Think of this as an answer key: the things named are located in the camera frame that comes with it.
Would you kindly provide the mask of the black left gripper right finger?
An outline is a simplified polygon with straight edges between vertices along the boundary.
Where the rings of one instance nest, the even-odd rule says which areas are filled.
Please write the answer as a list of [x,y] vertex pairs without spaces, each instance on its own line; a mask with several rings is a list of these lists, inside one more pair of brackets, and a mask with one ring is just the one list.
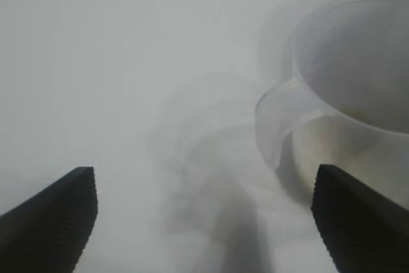
[[322,164],[311,212],[338,272],[408,272],[408,210]]

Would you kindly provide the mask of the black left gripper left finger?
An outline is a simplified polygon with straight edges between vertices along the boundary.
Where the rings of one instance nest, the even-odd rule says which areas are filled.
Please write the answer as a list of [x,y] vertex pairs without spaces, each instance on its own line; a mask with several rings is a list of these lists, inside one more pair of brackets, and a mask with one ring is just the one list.
[[73,169],[1,215],[1,272],[73,272],[97,214],[93,167]]

